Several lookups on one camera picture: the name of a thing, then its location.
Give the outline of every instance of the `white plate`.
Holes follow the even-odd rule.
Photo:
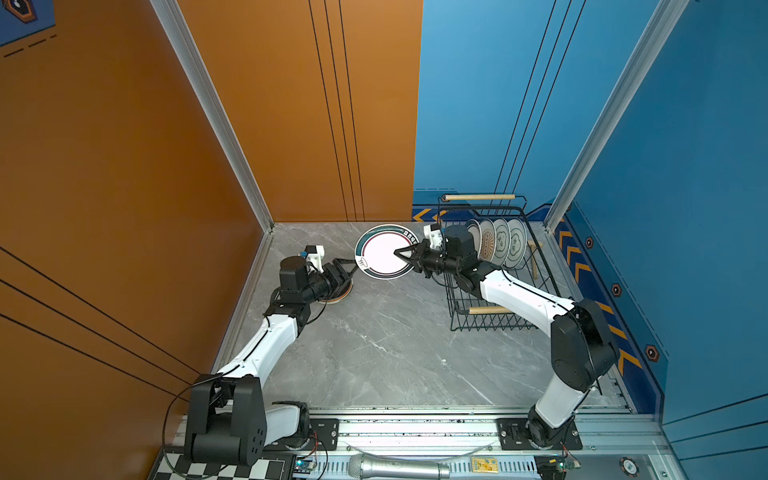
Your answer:
[[[507,252],[507,261],[504,265],[507,268],[517,268],[525,258],[525,249],[528,247],[528,234],[525,232],[525,225],[513,218],[508,222],[509,226],[509,251]]]
[[[496,245],[491,263],[501,265],[507,260],[507,252],[509,251],[509,225],[507,225],[507,220],[500,218],[493,223],[493,226],[496,229]]]
[[[413,266],[395,257],[395,250],[418,242],[416,235],[402,225],[379,225],[360,237],[355,247],[355,261],[366,275],[393,280],[413,270]]]
[[[493,222],[483,220],[480,222],[480,250],[478,258],[490,262],[493,252],[496,250],[496,229]]]
[[[467,227],[469,233],[472,234],[472,239],[475,241],[475,252],[480,254],[480,223],[477,220],[467,220],[464,224]]]

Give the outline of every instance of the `black line on wall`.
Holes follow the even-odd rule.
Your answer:
[[[336,99],[339,101],[339,118],[341,119],[341,135],[344,139],[344,153],[346,154],[346,173],[349,175],[349,191],[352,193],[352,212],[357,221],[357,205],[355,204],[355,189],[352,186],[352,168],[349,166],[349,148],[346,146],[346,130],[344,128],[344,112],[341,109],[341,94],[339,93],[339,75],[336,73],[336,56],[333,54],[333,40],[331,39],[331,22],[328,19],[328,3],[323,0],[326,8],[326,24],[328,25],[328,42],[331,44],[331,61],[333,62],[333,78],[336,80]]]
[[[533,107],[531,107],[531,114],[528,116],[528,121],[525,123],[525,129],[523,130],[523,136],[520,138],[520,144],[518,145],[518,151],[515,154],[515,160],[512,162],[512,168],[509,169],[509,175],[507,176],[507,183],[504,185],[504,193],[507,193],[507,187],[509,186],[509,181],[512,179],[512,172],[515,171],[515,164],[518,163],[518,156],[520,155],[520,150],[523,147],[523,142],[525,141],[525,134],[528,133],[528,127],[531,125],[531,119],[533,118],[533,112],[536,110],[536,104],[538,103],[538,96],[541,94],[541,89],[544,87],[544,80],[547,79],[547,72],[549,71],[549,66],[552,63],[552,57],[554,57],[554,51],[558,48],[558,41],[560,41],[560,34],[563,32],[563,26],[565,26],[565,20],[568,18],[568,12],[571,10],[571,4],[573,3],[573,0],[568,1],[568,7],[565,9],[565,15],[563,15],[563,21],[560,24],[560,29],[558,30],[558,36],[554,39],[554,45],[552,45],[552,53],[549,55],[549,60],[547,60],[547,67],[544,69],[544,75],[541,76],[541,83],[538,86],[538,91],[536,92],[536,98],[533,100]]]
[[[533,137],[531,138],[531,143],[528,144],[528,150],[525,152],[525,157],[523,157],[523,165],[520,166],[520,171],[518,172],[518,178],[517,180],[515,180],[515,186],[512,188],[512,193],[514,193],[515,189],[518,187],[520,176],[523,174],[523,168],[525,168],[525,162],[528,160],[528,154],[531,153],[531,147],[533,146],[534,140],[536,140],[536,134],[538,133],[538,126],[541,125],[541,119],[544,118],[544,112],[547,110],[547,105],[549,104],[549,98],[552,96],[552,91],[554,90],[554,84],[557,83],[558,81],[558,76],[560,75],[560,69],[563,68],[563,62],[565,61],[565,55],[568,55],[568,49],[571,47],[571,40],[573,40],[574,38],[574,33],[576,33],[576,27],[578,27],[578,21],[581,20],[581,13],[584,11],[584,6],[586,4],[587,4],[587,0],[584,0],[584,3],[581,4],[581,10],[579,10],[578,17],[576,18],[574,29],[571,31],[571,37],[568,39],[568,43],[565,45],[565,52],[563,52],[563,58],[560,59],[558,71],[556,74],[554,74],[554,80],[552,81],[552,86],[549,89],[549,94],[547,94],[547,101],[544,102],[544,108],[541,109],[541,116],[538,118],[538,123],[536,124],[536,129],[533,131]]]
[[[341,39],[344,44],[344,64],[346,65],[346,86],[349,87],[349,110],[352,112],[352,136],[355,141],[355,159],[357,161],[357,180],[360,184],[360,206],[362,208],[362,221],[366,221],[366,203],[362,195],[362,176],[360,175],[360,154],[357,151],[357,130],[355,129],[355,109],[352,106],[352,82],[349,81],[349,61],[346,57],[346,37],[344,36],[344,15],[341,11],[339,0],[339,19],[341,20]]]
[[[110,367],[111,369],[115,369],[115,370],[117,370],[118,372],[122,372],[122,373],[124,373],[125,375],[128,375],[128,376],[130,376],[130,377],[133,377],[133,378],[135,378],[136,380],[138,380],[139,382],[143,382],[143,383],[146,383],[146,384],[147,384],[147,385],[149,385],[149,386],[153,386],[154,388],[156,388],[156,389],[158,389],[158,390],[160,390],[160,391],[162,391],[162,392],[166,392],[168,395],[171,395],[171,396],[176,396],[176,394],[175,394],[175,393],[172,393],[172,392],[168,392],[168,391],[167,391],[166,389],[164,389],[163,387],[157,386],[157,385],[153,384],[152,382],[148,382],[147,380],[144,380],[144,379],[142,379],[142,378],[139,378],[139,377],[137,377],[136,375],[134,375],[133,373],[128,373],[128,372],[126,372],[125,370],[123,370],[123,369],[121,369],[121,368],[119,368],[119,367],[116,367],[116,366],[112,365],[111,363],[107,363],[107,362],[105,362],[105,361],[104,361],[104,360],[102,360],[102,359],[98,359],[98,358],[96,358],[95,356],[93,356],[93,355],[91,355],[91,354],[89,354],[89,353],[83,352],[83,351],[82,351],[82,350],[80,350],[80,349],[76,349],[76,348],[74,348],[73,346],[71,346],[71,345],[68,345],[68,344],[66,344],[66,343],[62,342],[62,341],[61,341],[61,340],[59,340],[59,339],[55,339],[54,337],[52,337],[52,336],[50,336],[50,335],[46,335],[45,333],[41,332],[40,330],[36,330],[36,329],[33,329],[32,327],[30,327],[30,326],[28,326],[28,325],[25,325],[24,323],[21,323],[21,322],[19,322],[19,321],[18,321],[18,320],[16,320],[16,319],[12,319],[10,316],[7,316],[7,315],[5,315],[4,313],[0,313],[0,316],[1,316],[2,318],[4,318],[4,319],[8,320],[9,322],[15,323],[15,324],[16,324],[16,325],[18,325],[18,326],[21,326],[21,327],[23,327],[23,328],[26,328],[26,329],[27,329],[27,330],[29,330],[30,332],[34,332],[34,333],[37,333],[39,336],[43,336],[43,337],[45,337],[45,338],[47,338],[47,339],[49,339],[49,340],[51,340],[51,341],[53,341],[53,342],[56,342],[56,343],[58,343],[59,345],[63,345],[63,346],[65,346],[65,347],[67,347],[68,349],[71,349],[71,350],[74,350],[74,351],[75,351],[75,352],[77,352],[77,353],[80,353],[81,355],[85,355],[85,356],[87,356],[89,359],[93,359],[93,360],[96,360],[97,362],[101,363],[102,365],[106,365],[106,366]]]
[[[764,393],[762,395],[757,395],[754,397],[750,397],[748,399],[740,400],[738,402],[729,403],[728,405],[723,405],[721,407],[716,407],[715,409],[709,409],[705,410],[703,412],[694,413],[693,415],[689,415],[687,417],[683,417],[682,419],[672,420],[671,422],[662,423],[661,425],[671,425],[675,422],[682,422],[683,420],[692,419],[693,417],[698,417],[699,415],[706,415],[707,413],[716,412],[717,410],[727,409],[732,406],[741,405],[742,403],[752,402],[753,400],[762,399],[763,397],[767,397],[768,393]]]
[[[99,312],[101,315],[104,315],[104,316],[106,316],[108,319],[112,320],[113,322],[115,322],[115,323],[116,323],[116,324],[118,324],[119,326],[123,327],[123,328],[124,328],[124,329],[126,329],[127,331],[129,331],[129,332],[133,333],[135,336],[139,337],[139,338],[140,338],[140,339],[142,339],[143,341],[145,341],[145,342],[149,343],[149,344],[150,344],[150,345],[152,345],[154,348],[156,348],[156,349],[160,350],[162,353],[165,353],[165,354],[166,354],[166,355],[168,355],[170,358],[172,358],[172,359],[176,360],[177,362],[179,362],[181,365],[184,365],[184,366],[186,366],[188,369],[191,369],[193,372],[195,372],[196,374],[200,375],[200,372],[198,372],[196,369],[192,368],[191,366],[189,366],[189,365],[187,365],[186,363],[184,363],[184,362],[182,362],[181,360],[179,360],[177,357],[175,357],[175,356],[171,355],[169,352],[167,352],[167,351],[165,351],[164,349],[160,348],[160,347],[159,347],[157,344],[155,344],[155,343],[151,342],[151,341],[150,341],[149,339],[147,339],[146,337],[144,337],[144,336],[142,336],[141,334],[137,333],[136,331],[132,330],[132,329],[131,329],[129,326],[127,326],[127,325],[125,325],[125,324],[123,324],[123,323],[121,323],[121,322],[118,322],[118,321],[117,321],[117,320],[116,320],[116,319],[115,319],[113,316],[111,316],[111,315],[108,315],[108,314],[107,314],[105,311],[103,311],[102,309],[98,308],[98,307],[97,307],[97,306],[95,306],[93,303],[90,303],[90,302],[88,302],[86,299],[84,299],[83,297],[79,296],[78,294],[76,294],[75,292],[73,292],[72,290],[70,290],[69,288],[67,288],[66,286],[64,286],[64,285],[61,285],[61,284],[60,284],[59,282],[57,282],[56,280],[53,280],[51,277],[49,277],[49,276],[48,276],[48,275],[46,275],[45,273],[41,272],[40,270],[38,270],[38,269],[34,268],[32,265],[30,265],[29,263],[25,262],[25,261],[24,261],[24,260],[22,260],[21,258],[17,257],[17,256],[16,256],[16,255],[14,255],[13,253],[9,252],[9,251],[8,251],[8,250],[6,250],[5,248],[3,248],[3,247],[0,247],[0,250],[1,250],[3,253],[6,253],[7,255],[9,255],[10,257],[12,257],[14,260],[16,260],[16,261],[18,261],[19,263],[21,263],[22,265],[26,266],[26,267],[27,267],[27,268],[29,268],[30,270],[34,271],[34,272],[35,272],[35,273],[37,273],[38,275],[42,276],[42,277],[43,277],[43,278],[45,278],[47,281],[49,281],[49,282],[53,283],[54,285],[56,285],[56,286],[57,286],[57,287],[59,287],[60,289],[62,289],[62,290],[64,290],[65,292],[69,293],[69,294],[70,294],[70,295],[72,295],[74,298],[76,298],[76,299],[80,300],[82,303],[85,303],[86,305],[88,305],[88,306],[89,306],[89,307],[91,307],[92,309],[96,310],[96,311],[97,311],[97,312]]]
[[[728,452],[709,453],[707,455],[697,455],[695,457],[679,458],[679,460],[682,462],[683,460],[694,460],[696,458],[717,457],[718,455],[728,455],[729,453],[753,452],[755,450],[762,450],[762,449],[768,449],[768,445],[763,445],[760,447],[752,447],[751,449],[730,450]]]
[[[7,57],[10,57],[11,55],[15,55],[15,54],[19,53],[20,51],[24,51],[24,49],[23,49],[23,48],[20,48],[20,49],[18,49],[18,50],[14,50],[14,51],[12,51],[11,53],[7,53],[7,54],[3,55],[2,57],[3,57],[3,58],[7,58]]]
[[[523,94],[523,100],[520,102],[520,110],[518,110],[518,116],[515,119],[515,126],[512,128],[512,135],[509,136],[509,144],[507,145],[507,153],[504,154],[504,161],[502,161],[502,167],[498,170],[498,178],[496,179],[496,186],[493,187],[493,193],[498,190],[498,183],[502,181],[502,174],[504,173],[504,166],[507,164],[507,157],[509,156],[509,149],[512,146],[512,139],[515,138],[515,131],[518,129],[518,122],[520,121],[520,115],[523,112],[523,106],[525,105],[525,99],[528,97],[528,89],[531,87],[531,81],[533,80],[533,74],[536,71],[536,64],[538,63],[538,56],[541,54],[541,47],[544,46],[544,40],[547,38],[547,30],[549,30],[549,23],[552,21],[552,13],[554,13],[554,6],[558,3],[558,0],[552,2],[552,10],[549,11],[549,18],[547,18],[547,26],[544,28],[544,34],[541,36],[541,43],[538,44],[538,51],[536,52],[536,59],[533,62],[533,68],[531,68],[531,75],[528,77],[528,84],[525,85],[525,93]]]
[[[26,293],[24,290],[21,290],[20,288],[18,288],[18,287],[16,287],[16,286],[13,286],[13,285],[11,285],[10,283],[6,282],[6,281],[5,281],[5,280],[3,280],[3,279],[0,279],[0,283],[2,283],[2,284],[4,284],[4,285],[6,285],[6,286],[8,286],[8,287],[12,288],[13,290],[15,290],[15,291],[19,292],[21,295],[23,295],[23,296],[26,296],[27,298],[29,298],[30,300],[32,300],[32,301],[34,301],[34,302],[36,302],[36,303],[39,303],[40,305],[44,306],[44,307],[45,307],[45,308],[47,308],[48,310],[51,310],[52,312],[54,312],[54,313],[57,313],[59,316],[63,316],[65,319],[67,319],[67,320],[69,320],[70,322],[73,322],[74,324],[76,324],[76,325],[78,325],[78,326],[80,326],[80,327],[82,327],[82,328],[86,329],[88,332],[91,332],[91,333],[93,333],[94,335],[96,335],[96,336],[99,336],[99,337],[101,337],[102,339],[105,339],[105,340],[107,340],[107,341],[108,341],[109,343],[111,343],[112,345],[114,345],[114,346],[116,346],[116,347],[118,347],[118,348],[120,348],[120,349],[123,349],[123,350],[125,350],[126,352],[130,353],[131,355],[135,356],[136,358],[144,360],[146,363],[149,363],[150,365],[157,367],[158,369],[160,369],[160,370],[162,370],[162,371],[166,372],[166,373],[167,373],[168,375],[170,375],[170,376],[173,376],[173,377],[175,377],[175,378],[177,378],[177,379],[181,380],[182,382],[186,383],[187,385],[192,385],[192,384],[191,384],[191,383],[189,383],[187,380],[185,380],[185,379],[182,379],[181,377],[179,377],[179,376],[177,376],[177,375],[174,375],[173,373],[171,373],[171,372],[167,371],[166,369],[164,369],[163,367],[159,366],[158,364],[156,364],[156,363],[153,363],[153,362],[151,362],[150,360],[147,360],[147,359],[145,359],[143,356],[139,355],[138,353],[136,353],[136,352],[133,352],[133,351],[131,351],[131,350],[127,349],[126,347],[124,347],[124,346],[122,346],[121,344],[119,344],[119,343],[115,342],[114,340],[112,340],[112,339],[110,339],[110,338],[108,338],[108,337],[106,337],[106,336],[104,336],[104,335],[100,334],[99,332],[97,332],[96,330],[92,329],[91,327],[89,327],[89,326],[86,326],[85,324],[78,322],[77,320],[75,320],[74,318],[70,317],[70,316],[69,316],[69,315],[67,315],[66,313],[63,313],[63,312],[61,312],[60,310],[56,310],[54,307],[52,307],[52,306],[48,305],[46,302],[43,302],[42,300],[40,300],[40,299],[38,299],[38,298],[35,298],[34,296],[30,295],[29,293]]]
[[[738,427],[731,427],[729,429],[717,430],[716,432],[702,433],[701,435],[695,435],[695,436],[692,436],[692,437],[687,437],[685,439],[671,440],[670,443],[685,442],[687,440],[700,439],[702,437],[708,437],[710,435],[717,435],[718,433],[732,432],[733,430],[748,429],[749,427],[754,427],[754,426],[762,425],[763,423],[768,423],[768,420],[763,420],[762,422],[754,422],[754,423],[750,423],[750,424],[747,424],[747,425],[741,425],[741,426],[738,426]]]
[[[328,125],[331,127],[331,141],[333,142],[333,153],[336,155],[336,169],[339,171],[339,188],[341,188],[341,199],[344,202],[344,217],[349,221],[349,215],[346,212],[346,197],[344,195],[344,183],[341,180],[341,166],[339,165],[339,152],[336,151],[336,136],[333,134],[333,122],[331,121],[331,107],[328,103],[328,91],[326,90],[326,77],[323,74],[323,61],[320,60],[320,44],[317,42],[317,29],[315,28],[315,16],[312,14],[312,2],[306,0],[310,7],[310,19],[312,20],[312,32],[315,34],[315,47],[317,48],[317,63],[320,65],[320,78],[323,79],[323,93],[326,96],[326,109],[328,110]]]

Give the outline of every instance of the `marble countertop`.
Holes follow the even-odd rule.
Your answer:
[[[260,324],[284,257],[307,244],[325,247],[326,261],[354,258],[360,236],[378,223],[279,223],[247,318],[240,351]],[[402,223],[421,238],[423,223]],[[548,260],[556,258],[546,253]],[[561,294],[568,295],[558,281]],[[321,306],[312,306],[314,317]],[[375,280],[358,272],[353,291],[328,305],[280,358],[264,388],[265,402],[312,407],[508,406],[529,408],[553,375],[549,338],[537,329],[450,331],[444,287],[423,275]],[[624,407],[607,377],[603,395],[585,406]]]

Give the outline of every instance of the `orange wall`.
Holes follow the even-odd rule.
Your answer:
[[[0,283],[0,314],[155,385],[0,318],[3,477],[145,478],[163,389],[211,367],[261,231],[149,2],[55,14],[0,48],[0,247],[193,368],[0,251],[0,280],[169,372]]]
[[[421,1],[179,3],[275,221],[410,218]]]

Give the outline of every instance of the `silver microphone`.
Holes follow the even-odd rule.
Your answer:
[[[360,453],[350,458],[346,472],[350,477],[361,480],[371,477],[442,480],[451,476],[448,467],[438,462],[381,458],[367,453]]]

